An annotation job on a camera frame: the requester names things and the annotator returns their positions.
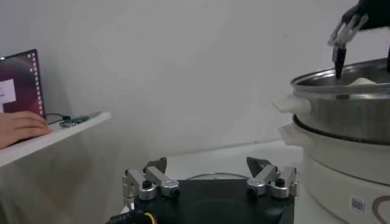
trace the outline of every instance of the black plastic part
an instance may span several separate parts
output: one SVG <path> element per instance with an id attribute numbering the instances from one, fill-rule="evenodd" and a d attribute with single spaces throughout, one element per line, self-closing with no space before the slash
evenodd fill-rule
<path id="1" fill-rule="evenodd" d="M 252 188 L 248 188 L 248 190 L 246 191 L 246 194 L 247 196 L 250 198 L 250 199 L 255 199 L 257 198 L 257 194 L 256 194 L 256 191 Z"/>
<path id="2" fill-rule="evenodd" d="M 180 190 L 179 190 L 179 189 L 176 189 L 176 190 L 174 190 L 174 191 L 171 193 L 171 197 L 172 197 L 173 199 L 177 199 L 179 196 L 180 196 Z"/>
<path id="3" fill-rule="evenodd" d="M 142 170 L 144 173 L 146 173 L 146 168 L 150 167 L 150 166 L 154 166 L 156 167 L 159 171 L 161 171 L 161 173 L 165 173 L 165 170 L 166 170 L 166 157 L 162 157 L 158 160 L 155 160 L 155 161 L 150 161 L 147 163 L 146 167 L 144 167 L 144 169 Z"/>
<path id="4" fill-rule="evenodd" d="M 341 78 L 342 69 L 344 68 L 344 63 L 346 61 L 346 54 L 346 48 L 335 47 L 333 49 L 333 62 L 335 63 L 336 79 Z"/>
<path id="5" fill-rule="evenodd" d="M 152 201 L 135 199 L 135 209 L 150 211 L 158 224 L 290 224 L 294 197 L 276 200 L 270 189 L 250 200 L 246 180 L 180 180 L 181 195 L 167 200 L 157 191 Z"/>
<path id="6" fill-rule="evenodd" d="M 253 177 L 257 176 L 267 165 L 272 165 L 266 159 L 257 159 L 253 157 L 247 157 L 246 164 L 248 165 L 250 173 Z"/>
<path id="7" fill-rule="evenodd" d="M 152 182 L 150 180 L 144 180 L 142 182 L 142 188 L 143 189 L 149 189 L 152 187 Z"/>

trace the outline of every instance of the person's hand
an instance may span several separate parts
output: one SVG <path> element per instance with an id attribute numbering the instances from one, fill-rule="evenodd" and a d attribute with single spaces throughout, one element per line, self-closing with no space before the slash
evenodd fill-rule
<path id="1" fill-rule="evenodd" d="M 0 113 L 0 149 L 19 140 L 48 133 L 46 121 L 33 112 Z"/>

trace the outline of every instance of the black cable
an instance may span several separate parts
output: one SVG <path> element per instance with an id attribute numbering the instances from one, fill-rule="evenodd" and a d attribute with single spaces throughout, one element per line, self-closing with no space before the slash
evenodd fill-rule
<path id="1" fill-rule="evenodd" d="M 46 114 L 46 116 L 45 116 L 44 118 L 46 118 L 46 117 L 48 117 L 48 116 L 50 116 L 50 115 L 60 116 L 60 117 L 62 117 L 62 119 L 63 119 L 64 121 L 65 121 L 65 120 L 71 119 L 71 116 L 62 115 L 62 114 L 57 114 L 57 113 L 48 113 L 48 114 Z"/>
<path id="2" fill-rule="evenodd" d="M 61 119 L 61 120 L 53 121 L 53 122 L 48 123 L 48 125 L 55 124 L 55 123 L 60 122 L 60 121 L 64 121 L 64 120 Z"/>
<path id="3" fill-rule="evenodd" d="M 48 113 L 48 114 L 46 114 L 46 116 L 44 118 L 47 118 L 48 116 L 51 116 L 51 115 L 60 116 L 61 119 L 57 120 L 57 121 L 54 121 L 54 122 L 50 122 L 50 123 L 48 123 L 49 125 L 55 124 L 55 123 L 60 122 L 60 121 L 67 121 L 67 120 L 71 119 L 71 116 L 62 115 L 62 114 L 58 114 L 58 113 Z"/>

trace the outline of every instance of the barcode label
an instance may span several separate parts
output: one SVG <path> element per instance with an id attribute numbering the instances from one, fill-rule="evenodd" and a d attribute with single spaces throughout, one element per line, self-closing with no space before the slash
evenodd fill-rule
<path id="1" fill-rule="evenodd" d="M 366 211 L 366 201 L 355 195 L 351 195 L 350 207 L 354 212 L 364 215 L 364 212 Z"/>

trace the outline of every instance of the metal bracket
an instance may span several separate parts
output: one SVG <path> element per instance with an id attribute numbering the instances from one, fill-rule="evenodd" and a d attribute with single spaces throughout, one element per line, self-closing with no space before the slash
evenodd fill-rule
<path id="1" fill-rule="evenodd" d="M 248 196 L 258 197 L 265 194 L 268 182 L 275 180 L 279 175 L 277 167 L 267 165 L 257 176 L 247 180 Z"/>
<path id="2" fill-rule="evenodd" d="M 286 167 L 280 177 L 271 183 L 271 194 L 276 198 L 288 198 L 298 196 L 299 182 L 295 167 Z"/>
<path id="3" fill-rule="evenodd" d="M 356 33 L 367 23 L 369 17 L 354 15 L 348 24 L 342 20 L 338 23 L 333 33 L 330 35 L 328 44 L 345 48 L 346 44 L 355 37 Z"/>
<path id="4" fill-rule="evenodd" d="M 138 196 L 141 200 L 152 200 L 156 197 L 156 185 L 137 170 L 126 170 L 122 178 L 124 204 L 129 206 L 130 199 Z"/>
<path id="5" fill-rule="evenodd" d="M 180 195 L 179 182 L 168 178 L 154 166 L 146 168 L 145 178 L 159 185 L 164 197 L 177 198 Z"/>

